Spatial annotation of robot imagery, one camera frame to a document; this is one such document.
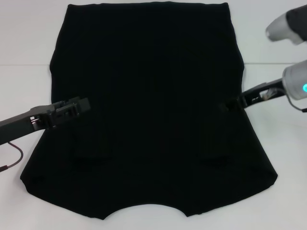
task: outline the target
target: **white table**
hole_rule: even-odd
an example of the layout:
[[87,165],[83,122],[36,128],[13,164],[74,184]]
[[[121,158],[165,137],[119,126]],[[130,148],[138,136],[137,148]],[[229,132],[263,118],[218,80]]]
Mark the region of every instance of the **white table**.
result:
[[[200,0],[203,3],[223,1]],[[0,120],[50,103],[49,62],[68,4],[85,0],[0,2]],[[266,26],[303,0],[229,0],[237,41],[246,64],[243,88],[281,77],[285,67],[307,59],[307,46],[271,43]],[[307,100],[295,102],[307,107]],[[42,132],[13,141],[24,160],[0,173],[0,229],[6,230],[305,230],[307,229],[307,115],[285,97],[247,109],[248,116],[279,177],[271,188],[236,204],[185,217],[159,205],[122,209],[106,220],[87,218],[27,193],[19,176]],[[0,146],[0,166],[19,153]]]

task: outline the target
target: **black t-shirt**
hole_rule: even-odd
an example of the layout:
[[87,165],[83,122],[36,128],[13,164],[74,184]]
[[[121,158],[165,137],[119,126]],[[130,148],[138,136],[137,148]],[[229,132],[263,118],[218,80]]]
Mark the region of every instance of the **black t-shirt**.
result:
[[50,64],[52,102],[91,111],[45,131],[21,175],[29,193],[104,219],[160,204],[186,216],[267,189],[277,174],[245,111],[227,3],[69,5]]

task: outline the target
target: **cable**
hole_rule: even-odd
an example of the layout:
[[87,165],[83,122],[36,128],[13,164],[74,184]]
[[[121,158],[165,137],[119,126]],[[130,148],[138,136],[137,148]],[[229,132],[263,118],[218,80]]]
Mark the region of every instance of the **cable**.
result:
[[15,163],[13,163],[13,164],[11,164],[11,165],[9,165],[9,166],[4,165],[4,166],[0,167],[0,172],[2,172],[2,171],[4,171],[4,170],[7,170],[7,169],[9,169],[9,168],[11,168],[11,167],[17,165],[19,162],[21,162],[21,160],[22,160],[23,157],[24,157],[24,152],[21,150],[21,148],[19,148],[18,146],[14,145],[14,144],[12,144],[12,143],[10,143],[10,142],[8,142],[8,144],[11,145],[11,146],[13,146],[14,148],[18,149],[18,150],[20,151],[20,154],[21,154],[21,155],[20,155],[20,158],[18,159],[18,161],[16,161]]
[[292,103],[292,101],[291,101],[289,95],[287,94],[287,92],[286,92],[285,90],[282,90],[282,89],[280,89],[280,88],[276,88],[276,90],[279,91],[279,92],[282,92],[282,93],[287,97],[288,102],[290,103],[290,105],[291,105],[294,109],[297,109],[297,110],[303,112],[303,109],[300,109],[299,107],[295,106],[295,105]]

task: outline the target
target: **white surface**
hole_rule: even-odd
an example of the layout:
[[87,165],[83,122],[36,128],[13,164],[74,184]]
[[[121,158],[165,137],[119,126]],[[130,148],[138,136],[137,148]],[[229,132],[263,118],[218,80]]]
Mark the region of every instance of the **white surface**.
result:
[[[50,61],[68,3],[88,2],[0,2],[0,120],[50,103],[50,73],[48,66],[42,64]],[[270,43],[264,37],[264,30],[270,21],[292,7],[303,5],[302,0],[230,0],[229,4],[245,62],[296,62],[307,59],[306,45],[294,47],[289,41]],[[246,65],[244,89],[280,78],[286,66]],[[307,107],[307,100],[295,103]],[[0,229],[307,229],[307,115],[291,108],[286,98],[252,106],[247,113],[279,175],[275,185],[260,194],[190,218],[174,208],[158,205],[126,208],[106,220],[87,218],[26,192],[19,176],[42,133],[36,132],[13,141],[24,150],[25,158],[17,166],[0,173]],[[13,163],[18,157],[19,153],[14,148],[0,146],[0,165]]]

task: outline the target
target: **black fabric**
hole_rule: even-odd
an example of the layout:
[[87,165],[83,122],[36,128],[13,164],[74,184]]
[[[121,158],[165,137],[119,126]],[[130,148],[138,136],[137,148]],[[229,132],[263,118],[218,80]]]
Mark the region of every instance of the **black fabric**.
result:
[[104,219],[160,204],[186,216],[274,184],[245,111],[227,3],[69,5],[50,64],[52,102],[92,110],[45,131],[21,175],[29,193]]

